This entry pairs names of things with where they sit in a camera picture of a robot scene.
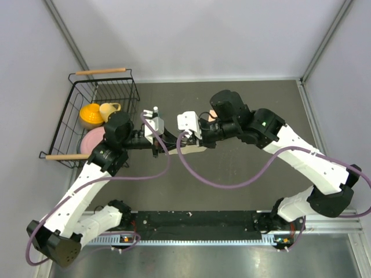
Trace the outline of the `white green glue stick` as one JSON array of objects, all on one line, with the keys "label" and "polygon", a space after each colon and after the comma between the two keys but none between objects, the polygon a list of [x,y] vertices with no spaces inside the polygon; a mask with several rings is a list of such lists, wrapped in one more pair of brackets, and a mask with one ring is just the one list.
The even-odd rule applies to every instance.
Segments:
[{"label": "white green glue stick", "polygon": [[153,117],[154,118],[156,118],[156,117],[158,117],[159,116],[159,109],[158,109],[158,107],[154,107],[153,108]]}]

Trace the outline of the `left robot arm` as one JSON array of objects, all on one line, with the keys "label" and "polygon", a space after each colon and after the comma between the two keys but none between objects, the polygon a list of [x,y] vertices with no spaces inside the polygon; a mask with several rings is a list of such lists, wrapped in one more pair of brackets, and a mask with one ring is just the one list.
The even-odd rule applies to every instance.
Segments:
[{"label": "left robot arm", "polygon": [[31,221],[28,225],[30,238],[26,247],[26,262],[30,266],[46,262],[31,260],[30,249],[34,247],[46,260],[66,268],[91,240],[111,228],[128,228],[132,221],[131,215],[111,205],[105,206],[90,218],[81,218],[101,188],[117,179],[115,171],[105,170],[93,162],[86,163],[61,201],[40,221]]}]

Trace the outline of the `cream letter paper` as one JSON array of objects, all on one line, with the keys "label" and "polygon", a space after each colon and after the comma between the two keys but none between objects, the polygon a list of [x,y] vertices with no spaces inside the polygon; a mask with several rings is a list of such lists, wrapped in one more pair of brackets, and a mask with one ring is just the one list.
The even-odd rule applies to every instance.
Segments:
[{"label": "cream letter paper", "polygon": [[[207,147],[200,147],[200,146],[197,146],[197,145],[187,145],[187,146],[184,146],[184,147],[180,148],[180,151],[183,155],[186,155],[186,154],[189,154],[189,153],[203,152],[205,150],[207,150]],[[178,154],[178,150],[176,148],[169,151],[169,155],[177,155],[177,154]]]}]

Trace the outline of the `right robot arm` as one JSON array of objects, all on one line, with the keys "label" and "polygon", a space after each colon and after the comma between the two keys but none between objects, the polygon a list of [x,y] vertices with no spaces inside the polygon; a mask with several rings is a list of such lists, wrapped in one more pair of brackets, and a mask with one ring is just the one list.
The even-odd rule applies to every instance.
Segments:
[{"label": "right robot arm", "polygon": [[237,92],[222,90],[210,104],[215,113],[210,122],[194,111],[177,116],[178,128],[186,131],[189,143],[215,148],[218,141],[236,137],[277,155],[312,182],[308,189],[277,200],[270,215],[275,228],[284,229],[298,218],[313,214],[336,218],[350,205],[352,188],[359,180],[357,165],[342,166],[323,159],[322,153],[280,116],[266,108],[251,111]]}]

